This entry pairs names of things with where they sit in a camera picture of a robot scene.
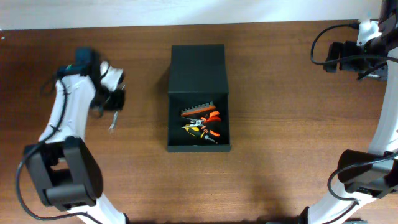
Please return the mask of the silver combination wrench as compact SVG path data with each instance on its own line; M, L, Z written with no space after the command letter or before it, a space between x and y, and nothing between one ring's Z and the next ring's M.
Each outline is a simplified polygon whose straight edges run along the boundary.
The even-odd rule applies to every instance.
M111 125L110 125L110 127L109 127L109 132L110 132L110 133L114 133L115 130L116 130L116 125L117 125L117 122L118 122L119 114L120 114L120 111L116 111L116 112L114 113L113 121L112 121L112 123L111 123Z

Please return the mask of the yellow black stubby screwdriver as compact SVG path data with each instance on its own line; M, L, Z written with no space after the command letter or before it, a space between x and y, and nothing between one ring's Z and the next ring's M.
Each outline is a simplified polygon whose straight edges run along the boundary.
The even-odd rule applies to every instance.
M189 124L187 124L183 126L182 129L186 130L187 133L196 138L217 144L217 142L213 138L211 138L210 135L207 134L207 132L202 131L198 126L190 126Z

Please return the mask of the dark green lidded box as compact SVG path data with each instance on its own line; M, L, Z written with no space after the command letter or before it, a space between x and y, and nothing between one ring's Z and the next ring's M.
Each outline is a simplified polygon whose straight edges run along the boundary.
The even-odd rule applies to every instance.
M223 44L174 45L171 49L169 75L168 152L229 152L228 78ZM213 102L214 110L181 116L182 109ZM217 125L220 137L217 144L196 138L183 126L190 122L183 117L200 119L212 111L219 111L221 123Z

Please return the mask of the orange bit holder strip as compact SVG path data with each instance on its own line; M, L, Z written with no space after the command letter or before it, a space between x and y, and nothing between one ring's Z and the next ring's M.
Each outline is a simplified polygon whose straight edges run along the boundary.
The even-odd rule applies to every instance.
M198 114L198 113L214 110L215 108L216 108L216 106L211 101L211 102L207 102L204 104L195 105L190 108L182 109L180 112L180 115L181 116L191 116L193 114Z

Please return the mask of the orange black needle-nose pliers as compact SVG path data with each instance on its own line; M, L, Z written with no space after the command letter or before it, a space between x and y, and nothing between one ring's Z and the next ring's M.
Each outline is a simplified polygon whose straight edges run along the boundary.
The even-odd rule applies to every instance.
M202 117L200 119L187 118L187 117L183 117L183 118L190 122L188 124L190 127L204 127L206 124L209 124L212 122L221 122L221 118L218 116L213 116L210 118Z

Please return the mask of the red handled cutting pliers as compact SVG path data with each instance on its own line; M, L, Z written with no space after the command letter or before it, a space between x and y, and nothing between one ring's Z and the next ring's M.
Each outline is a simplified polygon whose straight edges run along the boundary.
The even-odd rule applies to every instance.
M209 114L202 116L204 118L210 118L213 116L218 116L220 117L220 112L219 111L212 111ZM221 122L212 122L209 124L206 124L204 127L200 127L202 131L207 132L208 134L214 136L214 137L220 137L220 133L218 132L217 125L219 125Z

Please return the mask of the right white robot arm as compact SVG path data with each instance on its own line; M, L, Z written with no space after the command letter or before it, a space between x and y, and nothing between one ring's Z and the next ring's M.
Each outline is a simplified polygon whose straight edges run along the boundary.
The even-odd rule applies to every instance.
M356 42L334 42L320 62L329 73L346 70L358 80L386 81L379 122L368 152L345 150L329 176L328 192L292 223L348 223L361 207L397 193L397 1L381 4L379 19L349 23Z

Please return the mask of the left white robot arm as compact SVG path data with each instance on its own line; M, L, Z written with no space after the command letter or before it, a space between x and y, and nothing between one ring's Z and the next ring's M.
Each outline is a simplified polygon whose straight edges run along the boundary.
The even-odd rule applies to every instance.
M112 67L91 47L79 47L73 64L61 66L49 80L56 91L49 121L37 144L24 149L16 171L16 194L27 214L41 221L78 217L84 223L129 223L103 192L101 169L85 144L89 112L114 114L124 107L124 70ZM24 202L22 168L28 170L40 201L61 212L41 217Z

